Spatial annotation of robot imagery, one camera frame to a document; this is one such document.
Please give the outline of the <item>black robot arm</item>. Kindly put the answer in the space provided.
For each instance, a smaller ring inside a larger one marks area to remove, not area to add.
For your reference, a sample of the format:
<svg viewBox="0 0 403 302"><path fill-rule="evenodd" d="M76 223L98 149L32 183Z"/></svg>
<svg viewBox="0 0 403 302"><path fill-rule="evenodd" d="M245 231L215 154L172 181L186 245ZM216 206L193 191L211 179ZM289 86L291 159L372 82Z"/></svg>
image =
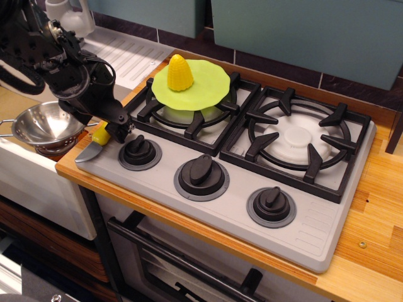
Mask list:
<svg viewBox="0 0 403 302"><path fill-rule="evenodd" d="M95 54L83 50L74 31L50 20L34 1L1 1L1 61L28 82L1 68L1 81L17 91L39 95L46 87L59 106L86 125L92 117L123 143L133 119L113 91L116 73Z"/></svg>

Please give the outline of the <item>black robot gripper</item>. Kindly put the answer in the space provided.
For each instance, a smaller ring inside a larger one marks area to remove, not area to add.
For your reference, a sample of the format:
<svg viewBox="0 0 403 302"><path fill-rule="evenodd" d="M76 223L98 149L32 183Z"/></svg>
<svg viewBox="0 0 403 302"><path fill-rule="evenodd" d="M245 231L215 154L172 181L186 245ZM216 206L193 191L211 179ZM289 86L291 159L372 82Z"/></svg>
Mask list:
<svg viewBox="0 0 403 302"><path fill-rule="evenodd" d="M60 108L87 125L92 117L109 122L105 130L118 143L124 143L135 128L128 113L114 97L116 73L105 60L93 53L82 53L75 62L58 55L35 65L59 100Z"/></svg>

